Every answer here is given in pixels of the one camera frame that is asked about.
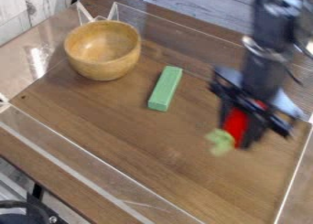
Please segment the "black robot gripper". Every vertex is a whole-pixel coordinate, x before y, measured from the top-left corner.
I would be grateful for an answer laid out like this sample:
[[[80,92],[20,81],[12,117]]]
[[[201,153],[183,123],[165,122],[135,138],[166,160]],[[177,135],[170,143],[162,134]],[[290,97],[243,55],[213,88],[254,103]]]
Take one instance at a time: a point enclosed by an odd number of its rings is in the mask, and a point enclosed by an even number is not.
[[[233,107],[249,113],[249,126],[241,148],[249,149],[268,130],[289,137],[294,122],[304,112],[284,90],[284,80],[292,75],[290,60],[247,53],[243,69],[223,66],[213,69],[209,89],[221,98],[219,128]]]

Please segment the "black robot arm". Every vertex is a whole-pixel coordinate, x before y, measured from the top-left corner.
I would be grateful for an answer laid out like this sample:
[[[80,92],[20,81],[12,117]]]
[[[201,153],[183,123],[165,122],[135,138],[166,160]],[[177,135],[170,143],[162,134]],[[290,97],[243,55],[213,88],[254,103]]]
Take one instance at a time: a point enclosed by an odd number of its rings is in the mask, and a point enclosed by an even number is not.
[[[242,37],[243,66],[217,66],[209,83],[221,98],[217,147],[247,149],[268,131],[292,135],[304,112],[284,90],[296,51],[313,58],[313,0],[253,0],[253,31]]]

